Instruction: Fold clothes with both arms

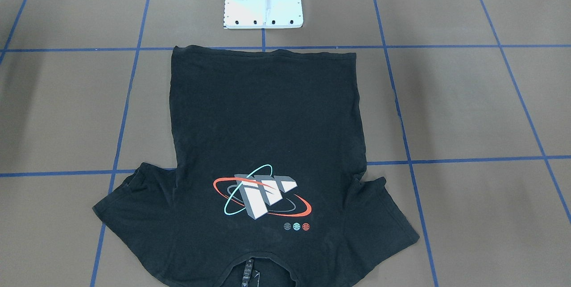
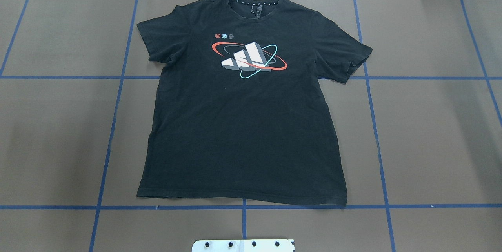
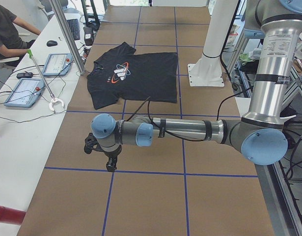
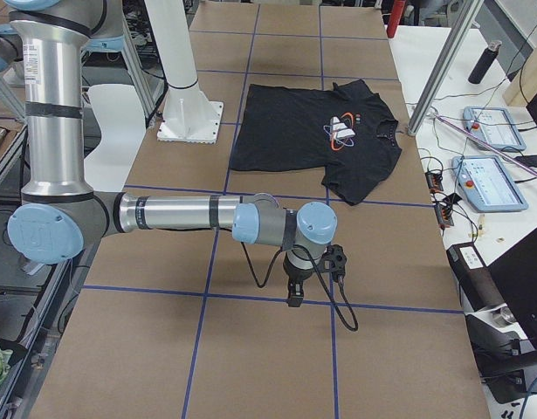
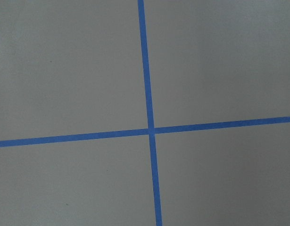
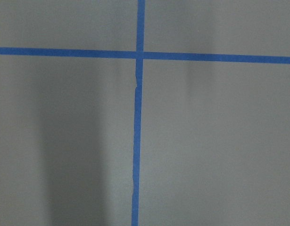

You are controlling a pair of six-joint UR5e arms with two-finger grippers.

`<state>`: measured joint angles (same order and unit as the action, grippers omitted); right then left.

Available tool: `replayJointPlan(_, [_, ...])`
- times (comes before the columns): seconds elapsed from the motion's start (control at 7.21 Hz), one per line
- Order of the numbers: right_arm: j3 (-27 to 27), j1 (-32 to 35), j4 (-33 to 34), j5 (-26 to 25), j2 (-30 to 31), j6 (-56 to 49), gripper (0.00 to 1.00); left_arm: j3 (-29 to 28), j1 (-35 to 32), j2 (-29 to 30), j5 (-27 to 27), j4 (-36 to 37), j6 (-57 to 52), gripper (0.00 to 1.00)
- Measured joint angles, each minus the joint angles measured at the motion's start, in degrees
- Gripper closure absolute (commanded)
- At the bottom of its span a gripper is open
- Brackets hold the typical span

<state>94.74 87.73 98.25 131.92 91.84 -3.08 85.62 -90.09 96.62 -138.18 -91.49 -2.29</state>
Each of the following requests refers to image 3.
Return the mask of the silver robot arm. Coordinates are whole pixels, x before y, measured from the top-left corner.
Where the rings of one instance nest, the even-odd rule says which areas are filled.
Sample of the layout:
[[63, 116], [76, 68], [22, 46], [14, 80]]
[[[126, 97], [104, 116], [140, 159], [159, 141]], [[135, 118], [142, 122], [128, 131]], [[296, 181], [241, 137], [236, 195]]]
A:
[[280, 160], [288, 149], [282, 133], [283, 98], [290, 81], [298, 37], [302, 33], [302, 0], [249, 0], [245, 30], [262, 31], [263, 46], [248, 112], [240, 120], [182, 120], [136, 116], [115, 120], [99, 114], [91, 122], [84, 151], [108, 157], [106, 168], [116, 170], [123, 145], [148, 147], [154, 137], [176, 137], [192, 142], [215, 141], [232, 146], [257, 165]]

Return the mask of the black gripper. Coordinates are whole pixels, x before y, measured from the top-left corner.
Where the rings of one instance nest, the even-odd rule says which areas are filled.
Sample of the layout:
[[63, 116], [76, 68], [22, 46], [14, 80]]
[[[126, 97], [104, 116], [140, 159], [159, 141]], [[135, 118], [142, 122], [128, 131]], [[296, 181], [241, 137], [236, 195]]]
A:
[[117, 169], [117, 158], [122, 151], [122, 145], [113, 145], [111, 147], [102, 147], [104, 154], [109, 158], [106, 163], [108, 172], [114, 172]]

